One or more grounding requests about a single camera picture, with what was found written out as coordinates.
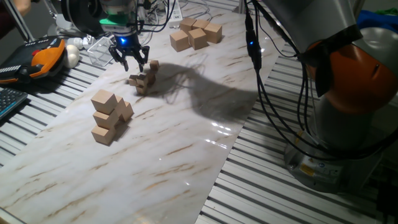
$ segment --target yellow label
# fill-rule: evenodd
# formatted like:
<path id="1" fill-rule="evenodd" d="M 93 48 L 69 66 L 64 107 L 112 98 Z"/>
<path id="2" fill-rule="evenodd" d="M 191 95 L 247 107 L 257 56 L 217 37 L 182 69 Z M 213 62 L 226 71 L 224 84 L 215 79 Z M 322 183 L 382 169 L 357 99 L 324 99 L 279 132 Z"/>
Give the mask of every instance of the yellow label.
<path id="1" fill-rule="evenodd" d="M 311 167 L 305 165 L 305 164 L 301 164 L 300 170 L 303 171 L 304 173 L 310 175 L 312 177 L 313 173 L 315 172 L 314 169 L 312 169 Z"/>
<path id="2" fill-rule="evenodd" d="M 303 134 L 303 131 L 299 131 L 297 134 L 298 134 L 298 136 L 301 137 L 301 135 Z M 296 138 L 294 144 L 297 145 L 297 144 L 299 143 L 299 141 L 300 141 L 300 140 L 299 140 L 298 138 Z"/>

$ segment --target wire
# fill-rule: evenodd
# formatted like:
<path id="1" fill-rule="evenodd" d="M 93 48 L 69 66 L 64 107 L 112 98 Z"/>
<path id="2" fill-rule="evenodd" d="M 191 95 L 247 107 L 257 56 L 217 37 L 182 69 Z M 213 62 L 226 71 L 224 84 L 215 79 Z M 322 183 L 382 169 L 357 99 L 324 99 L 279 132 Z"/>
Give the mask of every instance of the wire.
<path id="1" fill-rule="evenodd" d="M 266 19 L 270 19 L 271 21 L 270 24 L 272 27 L 275 26 L 275 21 L 271 18 L 271 16 L 264 10 L 264 8 L 262 8 L 262 6 L 260 6 L 258 4 L 258 2 L 254 2 L 255 7 L 260 7 L 260 11 L 264 14 L 264 17 L 266 17 Z M 286 33 L 280 28 L 280 27 L 276 27 L 278 33 L 280 35 L 282 35 L 282 37 L 295 49 L 296 53 L 299 54 L 299 51 L 297 50 L 297 48 L 295 47 L 295 45 L 293 44 L 293 42 L 287 37 Z M 302 68 L 303 68 L 303 77 L 307 77 L 307 71 L 305 69 L 305 64 L 302 63 Z M 259 69 L 256 70 L 256 75 L 257 75 L 257 87 L 259 89 L 259 99 L 261 102 L 261 106 L 262 109 L 264 110 L 264 113 L 266 114 L 267 118 L 269 119 L 269 121 L 271 122 L 271 124 L 273 125 L 273 127 L 275 127 L 275 129 L 277 130 L 277 132 L 296 150 L 300 151 L 302 154 L 315 158 L 315 159 L 321 159 L 324 161 L 342 161 L 342 160 L 358 160 L 358 159 L 364 159 L 367 158 L 369 156 L 375 155 L 376 153 L 379 153 L 383 150 L 385 150 L 386 148 L 388 148 L 392 143 L 394 143 L 396 141 L 396 139 L 398 138 L 398 128 L 391 133 L 387 138 L 383 139 L 382 141 L 379 141 L 375 144 L 373 144 L 372 146 L 369 147 L 365 147 L 363 149 L 345 149 L 345 150 L 340 150 L 340 149 L 327 149 L 321 145 L 317 145 L 314 146 L 313 144 L 309 143 L 308 141 L 304 140 L 303 138 L 301 138 L 301 136 L 297 135 L 297 133 L 295 133 L 294 131 L 292 131 L 292 129 L 284 122 L 284 120 L 280 117 L 280 115 L 277 113 L 277 111 L 275 110 L 275 108 L 273 107 L 271 101 L 268 99 L 266 90 L 264 88 L 264 85 L 262 83 L 260 74 L 259 74 Z M 307 152 L 301 150 L 299 147 L 297 147 L 295 144 L 293 144 L 291 141 L 289 141 L 289 139 L 284 136 L 284 134 L 279 130 L 279 128 L 275 125 L 275 123 L 273 122 L 273 120 L 271 119 L 271 117 L 269 116 L 267 110 L 265 109 L 264 106 L 264 102 L 262 101 L 262 97 L 261 97 L 261 91 L 264 95 L 264 97 L 266 98 L 269 106 L 271 107 L 271 110 L 274 112 L 275 116 L 279 119 L 279 121 L 289 130 L 289 132 L 291 132 L 292 134 L 294 134 L 298 139 L 300 139 L 302 142 L 304 142 L 305 144 L 307 144 L 308 146 L 314 148 L 314 149 L 318 149 L 319 151 L 332 156 L 334 158 L 322 158 L 322 157 L 317 157 L 314 155 L 310 155 Z"/>
<path id="2" fill-rule="evenodd" d="M 182 9 L 183 7 L 187 6 L 187 4 L 188 4 L 188 1 L 185 2 L 185 5 L 180 6 L 180 8 Z"/>
<path id="3" fill-rule="evenodd" d="M 173 6 L 172 6 L 171 12 L 174 11 L 175 2 L 176 1 L 173 2 Z M 167 10 L 166 21 L 161 25 L 161 26 L 163 26 L 161 29 L 159 29 L 159 30 L 141 30 L 141 32 L 161 32 L 162 30 L 164 30 L 166 28 L 166 24 L 169 22 L 169 20 L 171 19 L 172 15 L 173 15 L 173 13 L 170 13 L 170 10 Z"/>
<path id="4" fill-rule="evenodd" d="M 276 46 L 276 44 L 275 44 L 274 40 L 272 39 L 272 37 L 262 28 L 261 22 L 259 22 L 259 25 L 260 25 L 260 29 L 261 29 L 265 34 L 267 34 L 268 38 L 270 38 L 270 40 L 272 41 L 272 44 L 274 44 L 274 47 L 275 47 L 276 50 L 281 54 L 281 56 L 287 57 L 287 58 L 292 58 L 292 57 L 296 57 L 296 56 L 297 56 L 297 55 L 287 56 L 287 55 L 283 54 L 283 53 L 278 49 L 278 47 Z"/>
<path id="5" fill-rule="evenodd" d="M 261 97 L 261 90 L 262 90 L 262 94 L 264 95 L 268 105 L 271 105 L 272 103 L 271 103 L 271 101 L 268 98 L 268 95 L 266 93 L 266 89 L 264 88 L 264 85 L 262 84 L 262 80 L 261 80 L 261 76 L 260 76 L 259 70 L 256 70 L 256 76 L 257 76 L 257 90 L 258 90 L 258 94 L 260 96 L 259 99 L 260 99 L 260 104 L 261 104 L 262 110 L 264 111 L 264 113 L 266 114 L 269 122 L 272 124 L 272 126 L 275 128 L 275 130 L 278 132 L 278 134 L 283 139 L 285 139 L 285 141 L 287 141 L 288 144 L 290 144 L 294 149 L 298 150 L 299 152 L 301 152 L 302 154 L 304 154 L 304 155 L 306 155 L 308 157 L 311 157 L 311 158 L 314 158 L 314 159 L 323 160 L 323 161 L 337 161 L 337 160 L 339 160 L 337 158 L 324 158 L 324 157 L 318 157 L 318 156 L 311 155 L 311 154 L 301 150 L 301 148 L 297 147 L 294 143 L 292 143 L 291 140 L 289 140 L 288 137 L 285 136 L 285 134 L 282 131 L 280 131 L 280 129 L 275 124 L 275 122 L 272 120 L 271 116 L 269 115 L 268 111 L 266 110 L 266 107 L 264 106 L 264 102 L 263 102 L 262 97 Z"/>
<path id="6" fill-rule="evenodd" d="M 156 24 L 159 24 L 159 17 L 157 15 L 157 11 L 155 11 L 155 17 L 156 17 Z M 153 32 L 150 32 L 147 36 L 147 38 L 143 41 L 142 45 L 147 45 L 151 40 L 152 36 L 154 35 Z"/>
<path id="7" fill-rule="evenodd" d="M 198 18 L 198 17 L 200 17 L 200 16 L 203 16 L 203 15 L 205 15 L 205 14 L 208 14 L 208 15 L 210 16 L 209 21 L 211 21 L 211 20 L 213 19 L 213 16 L 210 14 L 210 7 L 209 7 L 209 5 L 207 4 L 207 2 L 206 2 L 205 0 L 200 0 L 200 1 L 202 1 L 203 4 L 201 4 L 201 3 L 199 3 L 199 2 L 189 1 L 189 0 L 187 0 L 187 3 L 190 2 L 190 3 L 194 3 L 194 4 L 204 5 L 204 6 L 206 6 L 206 11 L 205 11 L 205 12 L 194 13 L 194 14 L 192 14 L 192 15 L 185 16 L 185 17 L 192 17 L 193 19 L 196 19 L 196 18 Z"/>

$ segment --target table surface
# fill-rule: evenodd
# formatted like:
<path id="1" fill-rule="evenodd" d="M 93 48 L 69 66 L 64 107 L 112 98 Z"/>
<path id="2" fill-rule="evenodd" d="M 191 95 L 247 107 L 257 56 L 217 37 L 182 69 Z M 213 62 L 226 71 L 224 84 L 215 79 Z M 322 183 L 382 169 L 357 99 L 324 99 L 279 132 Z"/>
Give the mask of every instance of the table surface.
<path id="1" fill-rule="evenodd" d="M 27 223 L 194 223 L 257 98 L 244 15 L 211 13 L 223 25 L 219 44 L 176 53 L 176 30 L 154 34 L 149 57 L 161 67 L 147 96 L 126 83 L 133 59 L 129 72 L 107 69 L 0 170 L 0 207 Z M 266 77 L 277 53 L 261 42 Z M 99 89 L 135 112 L 110 146 L 91 135 Z"/>

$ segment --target wooden block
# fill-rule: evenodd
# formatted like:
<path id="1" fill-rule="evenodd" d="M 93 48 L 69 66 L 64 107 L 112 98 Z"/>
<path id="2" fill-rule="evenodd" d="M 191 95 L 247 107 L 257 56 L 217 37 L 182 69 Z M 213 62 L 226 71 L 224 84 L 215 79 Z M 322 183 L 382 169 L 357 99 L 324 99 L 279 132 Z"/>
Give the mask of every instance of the wooden block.
<path id="1" fill-rule="evenodd" d="M 209 23 L 205 28 L 207 41 L 217 44 L 223 36 L 223 26 L 219 24 Z"/>
<path id="2" fill-rule="evenodd" d="M 138 78 L 138 75 L 130 75 L 129 83 L 130 83 L 131 86 L 136 86 L 137 85 L 137 78 Z"/>
<path id="3" fill-rule="evenodd" d="M 118 105 L 115 107 L 115 110 L 118 114 L 118 118 L 120 119 L 120 116 L 125 109 L 124 99 L 121 96 L 116 96 L 116 100 L 118 101 Z"/>
<path id="4" fill-rule="evenodd" d="M 148 77 L 144 74 L 140 74 L 137 77 L 137 85 L 147 86 L 148 85 Z"/>
<path id="5" fill-rule="evenodd" d="M 116 110 L 113 110 L 110 115 L 95 111 L 93 114 L 97 126 L 101 128 L 111 129 L 118 122 L 119 116 Z"/>
<path id="6" fill-rule="evenodd" d="M 170 34 L 170 42 L 174 50 L 177 52 L 188 49 L 190 47 L 188 35 L 182 30 Z"/>
<path id="7" fill-rule="evenodd" d="M 142 85 L 137 85 L 136 89 L 137 89 L 137 93 L 139 93 L 141 95 L 146 95 L 147 91 L 148 91 L 148 87 L 147 86 L 142 86 Z"/>
<path id="8" fill-rule="evenodd" d="M 150 69 L 153 71 L 159 70 L 159 61 L 158 60 L 151 60 L 149 63 Z"/>
<path id="9" fill-rule="evenodd" d="M 124 111 L 120 117 L 120 120 L 126 122 L 131 118 L 133 114 L 134 112 L 132 110 L 131 104 L 129 102 L 124 102 Z"/>
<path id="10" fill-rule="evenodd" d="M 9 223 L 6 222 L 4 219 L 2 219 L 2 218 L 0 217 L 0 224 L 9 224 Z"/>
<path id="11" fill-rule="evenodd" d="M 196 19 L 192 19 L 189 17 L 185 17 L 181 22 L 180 22 L 180 30 L 184 31 L 186 34 L 188 34 L 189 31 L 192 30 L 192 25 L 196 22 Z"/>
<path id="12" fill-rule="evenodd" d="M 195 49 L 202 49 L 207 47 L 207 38 L 206 34 L 202 29 L 195 29 L 188 32 L 189 35 L 189 44 Z"/>
<path id="13" fill-rule="evenodd" d="M 199 29 L 201 28 L 202 30 L 206 28 L 206 26 L 209 24 L 209 21 L 205 21 L 203 19 L 198 19 L 193 25 L 192 29 Z"/>
<path id="14" fill-rule="evenodd" d="M 147 78 L 148 78 L 148 84 L 153 85 L 156 81 L 156 72 L 153 70 L 150 70 L 147 72 Z"/>
<path id="15" fill-rule="evenodd" d="M 116 97 L 113 93 L 100 90 L 91 99 L 96 111 L 104 114 L 111 114 L 113 109 L 118 104 Z"/>
<path id="16" fill-rule="evenodd" d="M 95 126 L 93 130 L 91 130 L 91 133 L 93 134 L 93 137 L 96 142 L 109 145 L 111 144 L 114 136 L 116 135 L 116 130 L 114 127 L 111 129 L 105 129 L 99 126 Z"/>

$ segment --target black cable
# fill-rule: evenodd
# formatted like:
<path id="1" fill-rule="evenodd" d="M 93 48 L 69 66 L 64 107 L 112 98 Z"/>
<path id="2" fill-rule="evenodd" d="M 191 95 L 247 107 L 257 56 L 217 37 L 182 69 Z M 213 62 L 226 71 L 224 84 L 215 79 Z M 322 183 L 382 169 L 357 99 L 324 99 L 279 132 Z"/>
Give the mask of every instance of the black cable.
<path id="1" fill-rule="evenodd" d="M 308 127 L 308 117 L 307 117 L 307 109 L 308 109 L 308 75 L 307 75 L 307 68 L 302 67 L 303 69 L 303 79 L 305 81 L 305 99 L 304 99 L 304 125 L 305 130 L 307 133 L 311 135 L 310 128 Z"/>
<path id="2" fill-rule="evenodd" d="M 267 34 L 268 38 L 270 38 L 270 40 L 272 41 L 272 44 L 274 44 L 274 47 L 275 47 L 276 50 L 281 54 L 281 56 L 287 57 L 287 58 L 297 57 L 297 55 L 287 56 L 287 55 L 283 54 L 283 53 L 278 49 L 278 47 L 276 46 L 276 44 L 275 44 L 274 40 L 272 39 L 272 37 L 262 28 L 261 22 L 259 22 L 259 24 L 260 24 L 260 29 L 261 29 L 265 34 Z"/>
<path id="3" fill-rule="evenodd" d="M 266 90 L 264 88 L 264 85 L 262 84 L 261 76 L 260 76 L 260 73 L 259 73 L 258 70 L 256 70 L 256 76 L 257 76 L 257 90 L 258 90 L 258 94 L 260 96 L 259 99 L 260 99 L 260 104 L 261 104 L 262 110 L 264 111 L 264 113 L 267 116 L 269 122 L 272 124 L 272 126 L 275 128 L 275 130 L 278 132 L 278 134 L 283 139 L 285 139 L 285 141 L 287 141 L 288 144 L 290 144 L 294 149 L 298 150 L 302 154 L 304 154 L 306 156 L 309 156 L 311 158 L 314 158 L 314 159 L 319 159 L 319 160 L 322 160 L 322 161 L 338 161 L 338 160 L 341 160 L 341 159 L 338 159 L 338 158 L 323 158 L 323 157 L 317 157 L 317 156 L 311 155 L 311 154 L 301 150 L 301 148 L 297 147 L 294 143 L 292 143 L 289 140 L 289 138 L 286 137 L 285 134 L 278 128 L 278 126 L 275 124 L 275 122 L 272 120 L 271 116 L 269 115 L 268 111 L 266 110 L 266 107 L 264 106 L 264 102 L 263 102 L 262 97 L 261 97 L 261 89 L 262 89 L 262 93 L 265 96 L 265 99 L 266 99 L 268 105 L 270 105 L 271 101 L 269 100 L 268 95 L 266 93 Z"/>
<path id="4" fill-rule="evenodd" d="M 297 48 L 295 46 L 292 45 L 292 47 L 295 49 L 296 52 L 298 52 Z M 305 70 L 305 65 L 302 64 L 303 66 L 303 76 L 307 77 L 307 71 Z M 259 70 L 256 70 L 257 73 L 257 81 L 261 82 L 261 78 L 259 76 Z M 324 148 L 323 146 L 314 146 L 313 144 L 309 143 L 308 141 L 302 139 L 300 136 L 297 135 L 297 133 L 295 133 L 294 131 L 291 130 L 291 128 L 284 122 L 284 120 L 279 116 L 279 114 L 276 112 L 275 108 L 273 107 L 271 101 L 269 101 L 264 85 L 257 83 L 258 85 L 261 85 L 262 91 L 263 91 L 263 95 L 264 97 L 267 99 L 267 102 L 269 104 L 269 106 L 271 107 L 271 109 L 273 110 L 273 112 L 275 113 L 275 116 L 280 120 L 280 122 L 292 133 L 294 134 L 297 138 L 299 138 L 301 141 L 303 141 L 305 144 L 308 144 L 309 146 L 320 150 L 321 152 L 324 152 L 325 154 L 328 154 L 330 156 L 336 157 L 333 159 L 328 159 L 328 161 L 337 161 L 337 160 L 345 160 L 345 159 L 351 159 L 351 160 L 358 160 L 358 159 L 364 159 L 366 157 L 369 157 L 371 155 L 374 155 L 375 153 L 381 152 L 382 150 L 385 150 L 388 146 L 390 146 L 392 143 L 394 143 L 396 141 L 396 139 L 398 138 L 398 128 L 392 133 L 390 134 L 387 138 L 383 139 L 382 141 L 379 141 L 378 143 L 373 144 L 372 146 L 369 147 L 365 147 L 363 149 L 360 150 L 356 150 L 356 149 L 346 149 L 346 150 L 339 150 L 339 149 L 327 149 Z M 260 101 L 262 102 L 262 97 L 261 97 L 261 92 L 259 91 L 259 96 L 260 96 Z M 267 111 L 265 109 L 265 106 L 263 106 L 263 110 L 265 112 L 265 114 L 267 115 Z M 271 117 L 268 115 L 267 116 L 271 122 L 271 124 L 275 127 L 275 129 L 278 131 L 278 127 L 275 125 L 275 123 L 271 120 Z M 290 145 L 292 145 L 292 147 L 294 147 L 295 149 L 297 149 L 298 151 L 300 151 L 301 153 L 316 158 L 315 156 L 309 155 L 306 152 L 304 152 L 303 150 L 299 149 L 295 144 L 292 144 L 292 142 L 290 142 L 284 135 L 283 133 L 281 133 L 280 131 L 278 131 L 279 134 L 281 134 L 281 136 L 287 140 L 289 142 Z"/>
<path id="5" fill-rule="evenodd" d="M 278 47 L 276 46 L 276 44 L 275 44 L 274 40 L 272 39 L 272 37 L 262 28 L 262 26 L 261 26 L 261 20 L 259 21 L 259 25 L 260 25 L 260 29 L 261 29 L 265 34 L 267 34 L 267 36 L 270 38 L 270 40 L 271 40 L 272 43 L 274 44 L 274 47 L 276 48 L 276 50 L 277 50 L 282 56 L 287 57 L 287 58 L 292 58 L 292 57 L 296 57 L 296 56 L 297 56 L 297 54 L 292 55 L 292 56 L 284 55 L 284 54 L 278 49 Z M 303 96 L 304 86 L 305 86 L 305 79 L 303 78 L 303 79 L 302 79 L 302 84 L 301 84 L 301 89 L 300 89 L 300 94 L 299 94 L 299 96 L 298 96 L 298 102 L 297 102 L 297 121 L 298 121 L 298 125 L 300 126 L 300 128 L 301 128 L 302 131 L 304 131 L 305 128 L 304 128 L 304 126 L 303 126 L 303 124 L 302 124 L 302 122 L 301 122 L 301 117 L 300 117 L 300 106 L 301 106 L 301 99 L 302 99 L 302 96 Z"/>
<path id="6" fill-rule="evenodd" d="M 166 28 L 167 23 L 169 22 L 169 20 L 171 19 L 172 15 L 173 15 L 174 6 L 175 6 L 175 1 L 173 2 L 171 13 L 170 13 L 170 10 L 167 10 L 166 21 L 164 22 L 163 27 L 161 29 L 159 29 L 159 30 L 141 30 L 141 32 L 161 32 L 162 30 L 164 30 Z"/>

